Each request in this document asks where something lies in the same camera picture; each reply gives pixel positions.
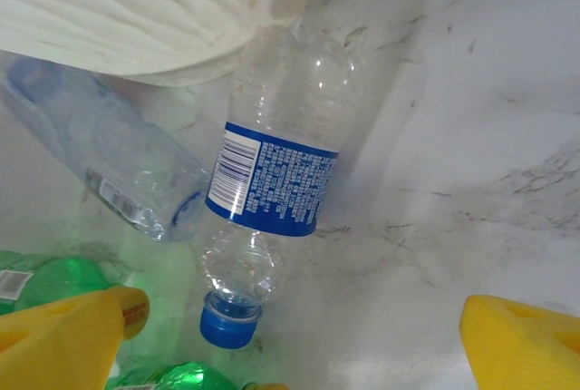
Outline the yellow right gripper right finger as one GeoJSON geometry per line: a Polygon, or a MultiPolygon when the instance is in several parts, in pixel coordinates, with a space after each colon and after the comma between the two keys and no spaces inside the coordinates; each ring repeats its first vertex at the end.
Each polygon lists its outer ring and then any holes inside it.
{"type": "Polygon", "coordinates": [[[577,389],[579,318],[501,297],[472,295],[459,322],[479,389],[577,389]]]}

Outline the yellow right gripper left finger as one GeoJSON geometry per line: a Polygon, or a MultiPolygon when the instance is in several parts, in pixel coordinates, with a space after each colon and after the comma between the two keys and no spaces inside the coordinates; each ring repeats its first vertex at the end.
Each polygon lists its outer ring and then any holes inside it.
{"type": "Polygon", "coordinates": [[[137,335],[137,289],[116,286],[1,317],[3,389],[103,389],[137,335]]]}

